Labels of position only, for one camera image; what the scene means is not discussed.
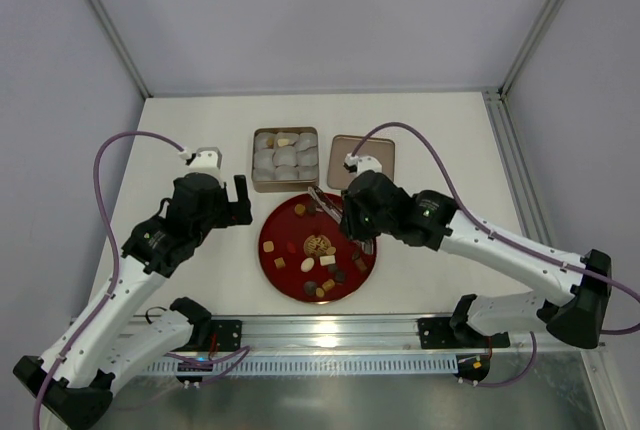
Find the metal serving tongs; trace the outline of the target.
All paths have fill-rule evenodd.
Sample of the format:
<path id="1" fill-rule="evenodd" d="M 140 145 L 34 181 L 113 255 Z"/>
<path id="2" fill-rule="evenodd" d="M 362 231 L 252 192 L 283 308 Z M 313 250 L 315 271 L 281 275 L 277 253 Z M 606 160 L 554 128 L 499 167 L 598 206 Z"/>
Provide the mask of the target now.
<path id="1" fill-rule="evenodd" d="M 359 249 L 366 255 L 372 255 L 375 250 L 375 242 L 373 240 L 353 240 L 348 237 L 345 230 L 342 229 L 343 212 L 342 209 L 334 203 L 329 196 L 322 191 L 318 186 L 309 186 L 307 193 L 311 199 L 331 218 L 339 227 L 340 232 L 352 243 L 356 244 Z"/>

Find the gold ribbed round chocolate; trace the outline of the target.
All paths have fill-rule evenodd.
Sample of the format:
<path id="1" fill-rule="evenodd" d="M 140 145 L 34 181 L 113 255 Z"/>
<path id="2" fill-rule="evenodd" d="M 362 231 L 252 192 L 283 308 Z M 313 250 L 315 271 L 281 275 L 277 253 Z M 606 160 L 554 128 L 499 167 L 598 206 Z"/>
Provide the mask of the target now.
<path id="1" fill-rule="evenodd" d="M 306 207 L 302 204 L 297 204 L 294 208 L 294 211 L 297 215 L 302 216 L 306 212 Z"/>

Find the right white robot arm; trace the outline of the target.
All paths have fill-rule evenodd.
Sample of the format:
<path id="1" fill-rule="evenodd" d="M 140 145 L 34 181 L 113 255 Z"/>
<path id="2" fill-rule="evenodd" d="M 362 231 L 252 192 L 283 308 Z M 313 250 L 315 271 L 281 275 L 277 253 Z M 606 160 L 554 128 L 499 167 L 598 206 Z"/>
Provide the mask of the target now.
<path id="1" fill-rule="evenodd" d="M 561 252 L 467 216 L 433 190 L 410 195 L 387 176 L 366 171 L 343 190 L 343 234 L 352 241 L 390 235 L 410 247 L 464 257 L 528 287 L 500 297 L 464 295 L 451 316 L 456 338 L 547 331 L 581 349 L 598 346 L 611 295 L 611 258 L 593 249 Z"/>

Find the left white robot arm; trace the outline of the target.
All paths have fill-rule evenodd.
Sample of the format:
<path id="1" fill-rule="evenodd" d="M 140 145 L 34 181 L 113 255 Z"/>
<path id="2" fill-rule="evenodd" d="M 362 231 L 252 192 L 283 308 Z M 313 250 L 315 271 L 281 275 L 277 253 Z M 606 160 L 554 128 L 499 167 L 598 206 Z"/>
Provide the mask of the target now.
<path id="1" fill-rule="evenodd" d="M 161 356 L 206 346 L 215 334 L 211 313 L 181 297 L 146 329 L 117 341 L 134 313 L 212 230 L 252 222 L 246 179 L 235 176 L 238 199 L 230 201 L 218 148 L 181 156 L 187 173 L 174 180 L 173 194 L 160 210 L 116 247 L 114 270 L 100 292 L 49 349 L 22 357 L 13 369 L 37 408 L 46 408 L 70 429 L 94 426 L 120 389 Z"/>

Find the brown rectangular chocolate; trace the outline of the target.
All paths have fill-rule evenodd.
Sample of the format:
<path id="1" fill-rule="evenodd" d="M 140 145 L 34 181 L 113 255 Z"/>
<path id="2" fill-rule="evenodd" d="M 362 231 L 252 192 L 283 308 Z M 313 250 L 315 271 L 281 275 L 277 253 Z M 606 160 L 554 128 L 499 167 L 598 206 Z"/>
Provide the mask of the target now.
<path id="1" fill-rule="evenodd" d="M 356 267 L 361 271 L 364 272 L 367 270 L 367 266 L 365 264 L 365 262 L 362 259 L 358 259 L 355 261 Z"/>

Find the tan rounded square chocolate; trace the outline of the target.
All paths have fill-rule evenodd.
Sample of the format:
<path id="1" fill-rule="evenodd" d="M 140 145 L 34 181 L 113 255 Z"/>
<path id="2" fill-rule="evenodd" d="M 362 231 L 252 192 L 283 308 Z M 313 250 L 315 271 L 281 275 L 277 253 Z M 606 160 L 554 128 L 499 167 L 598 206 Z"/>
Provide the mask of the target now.
<path id="1" fill-rule="evenodd" d="M 263 250 L 266 253 L 271 253 L 275 250 L 274 243 L 272 241 L 266 241 L 263 243 Z"/>

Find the white rectangular chocolate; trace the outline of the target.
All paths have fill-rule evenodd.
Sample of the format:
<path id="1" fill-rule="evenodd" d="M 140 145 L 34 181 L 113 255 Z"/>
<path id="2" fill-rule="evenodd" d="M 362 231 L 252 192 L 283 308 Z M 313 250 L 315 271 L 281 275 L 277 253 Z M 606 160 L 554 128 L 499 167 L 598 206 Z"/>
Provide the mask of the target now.
<path id="1" fill-rule="evenodd" d="M 324 255 L 320 257 L 320 264 L 322 266 L 329 266 L 335 263 L 335 257 L 333 255 Z"/>

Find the white swirl oval chocolate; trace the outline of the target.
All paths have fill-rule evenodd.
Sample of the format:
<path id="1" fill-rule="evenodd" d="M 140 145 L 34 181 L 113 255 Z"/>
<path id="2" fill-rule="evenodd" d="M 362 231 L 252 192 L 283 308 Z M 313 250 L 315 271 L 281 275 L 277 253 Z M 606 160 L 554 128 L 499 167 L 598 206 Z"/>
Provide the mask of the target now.
<path id="1" fill-rule="evenodd" d="M 311 257 L 304 259 L 300 265 L 302 272 L 309 272 L 315 265 L 315 260 Z"/>

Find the caramel barrel chocolate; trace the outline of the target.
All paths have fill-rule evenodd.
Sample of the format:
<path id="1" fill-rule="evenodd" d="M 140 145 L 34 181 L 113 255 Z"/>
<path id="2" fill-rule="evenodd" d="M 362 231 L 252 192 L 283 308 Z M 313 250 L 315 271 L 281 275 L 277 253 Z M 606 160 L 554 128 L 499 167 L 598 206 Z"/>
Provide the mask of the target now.
<path id="1" fill-rule="evenodd" d="M 329 279 L 322 284 L 322 288 L 325 292 L 330 291 L 335 287 L 336 283 L 333 279 Z"/>

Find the grey brown round chocolate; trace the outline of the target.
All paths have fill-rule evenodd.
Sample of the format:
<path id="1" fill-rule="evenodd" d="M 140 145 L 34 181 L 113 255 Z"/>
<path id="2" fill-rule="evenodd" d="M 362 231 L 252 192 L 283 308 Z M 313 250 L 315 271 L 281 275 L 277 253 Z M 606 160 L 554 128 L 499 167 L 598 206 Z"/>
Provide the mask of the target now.
<path id="1" fill-rule="evenodd" d="M 307 281 L 304 283 L 303 288 L 307 295 L 314 295 L 317 289 L 317 284 L 313 281 Z"/>

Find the gold tin box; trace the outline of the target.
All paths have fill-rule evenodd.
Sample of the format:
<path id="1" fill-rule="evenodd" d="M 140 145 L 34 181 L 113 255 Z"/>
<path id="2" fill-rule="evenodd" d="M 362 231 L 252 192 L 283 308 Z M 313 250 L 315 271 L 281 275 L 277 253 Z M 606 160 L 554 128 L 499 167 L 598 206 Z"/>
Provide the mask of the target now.
<path id="1" fill-rule="evenodd" d="M 267 139 L 275 137 L 273 146 Z M 286 138 L 289 145 L 278 146 Z M 251 181 L 258 193 L 304 192 L 319 183 L 320 151 L 316 128 L 263 127 L 253 133 Z"/>

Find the gold tin lid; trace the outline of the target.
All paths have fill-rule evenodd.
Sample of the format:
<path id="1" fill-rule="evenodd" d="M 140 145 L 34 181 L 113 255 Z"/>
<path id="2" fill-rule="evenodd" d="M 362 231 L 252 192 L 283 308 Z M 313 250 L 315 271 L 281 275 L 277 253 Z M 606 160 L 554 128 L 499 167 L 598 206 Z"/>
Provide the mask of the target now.
<path id="1" fill-rule="evenodd" d="M 351 163 L 351 154 L 361 143 L 360 136 L 336 135 L 332 140 L 327 185 L 334 190 L 345 190 L 356 174 L 365 170 L 382 172 L 390 180 L 395 175 L 395 142 L 385 138 L 370 138 L 356 152 L 357 170 L 350 172 L 345 162 Z"/>

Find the red round tray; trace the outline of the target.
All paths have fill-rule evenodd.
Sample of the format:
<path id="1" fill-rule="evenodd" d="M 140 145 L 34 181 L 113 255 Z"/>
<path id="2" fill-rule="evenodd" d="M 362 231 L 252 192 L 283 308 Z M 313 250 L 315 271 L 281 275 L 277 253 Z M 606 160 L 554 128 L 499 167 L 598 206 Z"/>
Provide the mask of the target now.
<path id="1" fill-rule="evenodd" d="M 297 204 L 314 205 L 314 215 L 305 212 L 299 216 L 294 208 Z M 263 243 L 272 241 L 275 250 L 266 253 Z M 297 252 L 291 254 L 288 244 L 293 243 Z M 320 257 L 326 255 L 328 247 L 334 246 L 335 263 L 329 266 L 320 264 Z M 377 261 L 377 248 L 372 255 L 364 254 L 359 247 L 349 241 L 339 230 L 338 224 L 331 219 L 308 194 L 296 195 L 276 207 L 266 218 L 258 237 L 258 260 L 263 274 L 269 283 L 283 295 L 299 302 L 309 304 L 326 304 L 342 300 L 359 290 L 373 273 Z M 359 251 L 367 270 L 361 272 L 352 260 L 352 254 Z M 308 257 L 315 260 L 314 267 L 309 272 L 302 272 L 300 265 Z M 274 261 L 283 258 L 286 266 L 277 269 Z M 307 295 L 304 283 L 313 281 L 317 288 L 333 279 L 336 271 L 343 271 L 346 280 L 336 283 L 335 287 L 318 298 Z"/>

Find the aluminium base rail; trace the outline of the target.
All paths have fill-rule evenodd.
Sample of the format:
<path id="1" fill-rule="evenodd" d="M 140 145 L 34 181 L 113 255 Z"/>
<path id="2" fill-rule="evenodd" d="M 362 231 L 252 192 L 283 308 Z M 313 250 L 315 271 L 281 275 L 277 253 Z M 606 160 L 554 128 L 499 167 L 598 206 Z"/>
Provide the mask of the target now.
<path id="1" fill-rule="evenodd" d="M 525 334 L 476 336 L 468 343 L 456 339 L 444 315 L 325 315 L 277 317 L 226 317 L 204 312 L 167 310 L 147 322 L 136 334 L 178 344 L 176 352 L 235 352 L 244 346 L 259 351 L 312 350 L 485 350 L 514 347 Z"/>

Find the aluminium frame post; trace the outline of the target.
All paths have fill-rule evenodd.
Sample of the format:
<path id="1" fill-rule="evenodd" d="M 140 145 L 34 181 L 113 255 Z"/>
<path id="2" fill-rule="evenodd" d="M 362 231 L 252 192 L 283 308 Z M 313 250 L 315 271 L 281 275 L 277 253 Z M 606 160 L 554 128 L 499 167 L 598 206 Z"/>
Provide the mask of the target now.
<path id="1" fill-rule="evenodd" d="M 104 36 L 108 40 L 111 48 L 115 52 L 117 58 L 122 64 L 125 72 L 127 73 L 132 84 L 136 87 L 140 96 L 146 100 L 152 97 L 144 78 L 138 70 L 134 60 L 120 35 L 113 19 L 109 15 L 109 12 L 102 0 L 85 0 L 90 11 L 94 15 L 94 18 L 98 24 L 98 27 L 103 32 Z"/>

